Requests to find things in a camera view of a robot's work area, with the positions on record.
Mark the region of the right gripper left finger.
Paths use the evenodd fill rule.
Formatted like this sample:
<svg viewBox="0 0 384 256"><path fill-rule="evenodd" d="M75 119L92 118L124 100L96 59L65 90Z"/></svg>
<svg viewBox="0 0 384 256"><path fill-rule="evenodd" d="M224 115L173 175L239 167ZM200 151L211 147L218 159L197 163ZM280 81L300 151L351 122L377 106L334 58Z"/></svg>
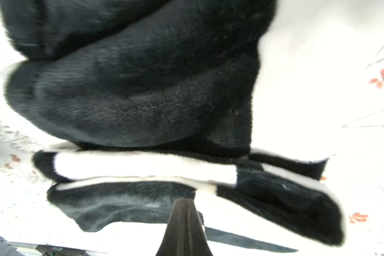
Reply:
<svg viewBox="0 0 384 256"><path fill-rule="evenodd" d="M177 199L174 203L161 245L156 256L187 255L187 200Z"/></svg>

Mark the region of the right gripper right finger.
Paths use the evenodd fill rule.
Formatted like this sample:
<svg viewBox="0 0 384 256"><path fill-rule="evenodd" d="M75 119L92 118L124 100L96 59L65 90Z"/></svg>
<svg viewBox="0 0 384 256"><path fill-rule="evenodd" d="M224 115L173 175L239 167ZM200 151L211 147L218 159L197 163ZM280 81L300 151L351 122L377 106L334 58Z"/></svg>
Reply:
<svg viewBox="0 0 384 256"><path fill-rule="evenodd" d="M192 199L187 200L187 255L212 256L200 216Z"/></svg>

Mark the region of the black white checkered pillowcase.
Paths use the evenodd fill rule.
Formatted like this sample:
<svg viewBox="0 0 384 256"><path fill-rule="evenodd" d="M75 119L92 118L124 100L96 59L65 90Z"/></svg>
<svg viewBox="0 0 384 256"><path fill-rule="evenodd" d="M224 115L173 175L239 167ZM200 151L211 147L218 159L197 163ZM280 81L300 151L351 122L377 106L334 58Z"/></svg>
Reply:
<svg viewBox="0 0 384 256"><path fill-rule="evenodd" d="M71 143L40 150L51 204L87 232L143 235L192 199L207 243L299 255L342 246L345 218L320 183L327 158L255 146L259 40L277 1L0 1L25 59L0 109Z"/></svg>

